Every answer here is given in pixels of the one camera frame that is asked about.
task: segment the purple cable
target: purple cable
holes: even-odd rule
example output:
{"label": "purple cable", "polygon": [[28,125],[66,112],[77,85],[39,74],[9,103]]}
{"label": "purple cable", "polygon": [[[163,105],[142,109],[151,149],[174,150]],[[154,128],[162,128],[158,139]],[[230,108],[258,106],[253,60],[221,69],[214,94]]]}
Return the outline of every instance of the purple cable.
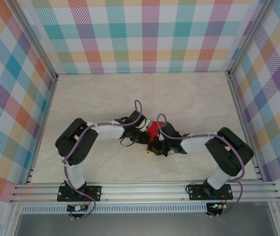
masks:
{"label": "purple cable", "polygon": [[169,138],[169,139],[192,139],[192,138],[202,138],[202,137],[216,137],[216,138],[222,140],[222,141],[223,141],[227,146],[229,146],[229,148],[235,153],[235,155],[236,155],[236,157],[237,157],[237,159],[238,159],[238,161],[239,161],[239,163],[240,163],[240,165],[241,165],[241,167],[242,167],[242,174],[241,174],[239,177],[237,177],[237,178],[234,178],[234,179],[229,180],[228,182],[235,182],[235,183],[238,183],[238,184],[240,185],[240,194],[239,194],[239,197],[238,197],[237,201],[236,201],[235,204],[233,205],[233,207],[232,207],[229,211],[227,211],[227,212],[221,214],[221,216],[230,213],[230,212],[232,211],[232,209],[234,209],[235,206],[238,204],[238,202],[240,201],[240,198],[241,198],[242,195],[243,195],[243,185],[242,185],[242,183],[240,183],[238,180],[240,180],[240,179],[241,179],[242,177],[244,177],[244,175],[245,175],[245,165],[244,165],[244,163],[243,163],[243,161],[242,161],[240,155],[238,154],[238,152],[234,149],[234,147],[233,147],[224,137],[221,137],[221,136],[219,136],[219,135],[217,135],[217,134],[199,134],[199,135],[191,135],[191,136],[185,136],[185,137],[171,137],[171,136],[165,134],[164,131],[162,131],[162,129],[161,129],[160,125],[159,125],[159,117],[160,117],[160,116],[163,116],[164,119],[165,119],[165,122],[167,122],[166,116],[165,116],[163,113],[159,114],[159,115],[157,116],[157,126],[158,126],[158,129],[160,130],[160,132],[161,132],[165,137],[167,137],[167,138]]}
{"label": "purple cable", "polygon": [[66,180],[67,180],[67,181],[66,181],[67,184],[68,184],[75,192],[81,194],[81,195],[84,196],[84,197],[87,197],[88,199],[90,199],[90,200],[93,201],[93,203],[94,203],[92,210],[91,210],[89,213],[86,213],[85,215],[83,215],[83,216],[80,217],[80,218],[74,217],[74,216],[72,215],[72,212],[70,212],[70,216],[72,217],[72,219],[77,219],[77,220],[79,220],[79,219],[84,219],[85,217],[89,216],[89,215],[95,210],[95,208],[96,208],[96,201],[95,201],[95,199],[92,198],[91,196],[89,196],[89,195],[87,195],[87,194],[85,194],[85,193],[82,193],[81,191],[77,190],[77,189],[73,186],[73,184],[72,184],[71,181],[69,180],[69,176],[68,176],[68,174],[67,174],[67,169],[66,169],[66,167],[67,167],[67,159],[70,158],[70,156],[74,153],[75,149],[76,149],[77,146],[79,145],[79,143],[80,143],[81,139],[83,138],[84,134],[85,134],[89,129],[91,129],[91,128],[93,128],[93,127],[96,127],[96,126],[99,126],[99,125],[113,125],[113,126],[122,126],[122,127],[123,127],[123,126],[129,126],[129,125],[135,124],[135,123],[141,118],[141,115],[142,115],[142,104],[141,104],[141,102],[140,102],[139,100],[135,100],[135,101],[134,101],[134,106],[135,106],[135,109],[136,109],[136,110],[138,110],[137,107],[136,107],[136,102],[138,102],[139,105],[140,105],[140,115],[138,116],[138,118],[137,118],[135,121],[133,121],[133,122],[131,122],[131,123],[128,123],[128,124],[114,124],[114,123],[109,123],[109,122],[107,122],[107,123],[98,123],[98,124],[93,124],[93,125],[87,127],[87,128],[82,132],[82,134],[80,135],[80,137],[79,137],[78,140],[76,141],[75,145],[73,146],[72,150],[69,152],[69,154],[62,160],[62,163],[64,163],[64,174],[65,174],[65,178],[66,178]]}

